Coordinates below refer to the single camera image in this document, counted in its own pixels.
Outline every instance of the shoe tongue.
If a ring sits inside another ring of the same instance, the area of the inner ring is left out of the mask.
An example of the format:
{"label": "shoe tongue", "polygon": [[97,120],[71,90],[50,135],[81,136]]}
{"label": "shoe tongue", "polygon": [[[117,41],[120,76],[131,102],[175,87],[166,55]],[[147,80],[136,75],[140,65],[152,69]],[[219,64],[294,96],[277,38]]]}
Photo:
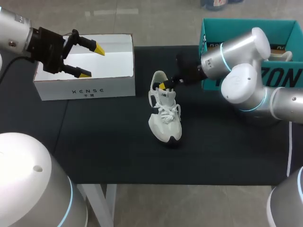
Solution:
{"label": "shoe tongue", "polygon": [[159,101],[162,105],[173,106],[175,104],[176,92],[159,89]]}

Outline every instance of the robotic arm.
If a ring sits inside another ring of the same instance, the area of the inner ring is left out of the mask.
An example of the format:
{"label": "robotic arm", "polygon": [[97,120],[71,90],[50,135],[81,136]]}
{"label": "robotic arm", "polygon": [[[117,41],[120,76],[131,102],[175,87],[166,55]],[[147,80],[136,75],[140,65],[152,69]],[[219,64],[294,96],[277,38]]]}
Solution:
{"label": "robotic arm", "polygon": [[180,81],[192,84],[223,79],[223,97],[245,114],[303,123],[303,89],[266,87],[261,64],[270,57],[270,45],[258,27],[222,43],[201,56],[201,62],[184,64],[177,56],[179,74],[160,85],[173,88]]}
{"label": "robotic arm", "polygon": [[105,55],[104,50],[94,40],[79,36],[73,29],[68,39],[62,35],[40,27],[31,27],[31,21],[25,17],[0,7],[0,46],[17,54],[30,53],[31,59],[43,63],[43,70],[52,74],[62,72],[76,78],[91,77],[91,72],[79,67],[65,65],[73,45],[88,48],[90,51]]}

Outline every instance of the white shoelace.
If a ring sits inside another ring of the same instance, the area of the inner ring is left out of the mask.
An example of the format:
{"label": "white shoelace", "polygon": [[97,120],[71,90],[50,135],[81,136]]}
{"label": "white shoelace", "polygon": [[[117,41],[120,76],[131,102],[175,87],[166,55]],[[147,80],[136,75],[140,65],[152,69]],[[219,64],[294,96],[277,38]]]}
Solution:
{"label": "white shoelace", "polygon": [[179,104],[174,104],[171,107],[161,105],[160,103],[156,103],[155,107],[159,108],[159,113],[161,114],[161,119],[164,123],[168,124],[174,118],[178,117],[180,119],[181,116],[181,107]]}

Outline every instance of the table leg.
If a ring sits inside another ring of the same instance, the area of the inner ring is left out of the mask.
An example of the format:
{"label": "table leg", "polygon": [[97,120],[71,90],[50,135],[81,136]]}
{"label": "table leg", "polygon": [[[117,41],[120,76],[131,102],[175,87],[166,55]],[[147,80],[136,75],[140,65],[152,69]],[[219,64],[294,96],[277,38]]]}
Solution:
{"label": "table leg", "polygon": [[116,204],[117,184],[108,184],[106,189],[106,202],[108,205],[109,213],[114,220],[115,204]]}
{"label": "table leg", "polygon": [[82,184],[83,190],[93,208],[97,220],[102,227],[114,227],[113,217],[100,184]]}

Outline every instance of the teal cardboard box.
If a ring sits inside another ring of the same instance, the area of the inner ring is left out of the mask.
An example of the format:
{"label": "teal cardboard box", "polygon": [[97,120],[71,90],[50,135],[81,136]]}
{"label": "teal cardboard box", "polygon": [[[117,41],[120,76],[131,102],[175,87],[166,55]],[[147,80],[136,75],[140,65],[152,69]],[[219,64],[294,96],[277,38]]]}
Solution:
{"label": "teal cardboard box", "polygon": [[[199,54],[209,47],[240,36],[254,27],[266,34],[272,50],[293,53],[293,61],[264,61],[263,84],[271,87],[303,87],[303,34],[295,20],[223,19],[204,18],[201,29]],[[220,90],[222,80],[203,81],[203,89]]]}

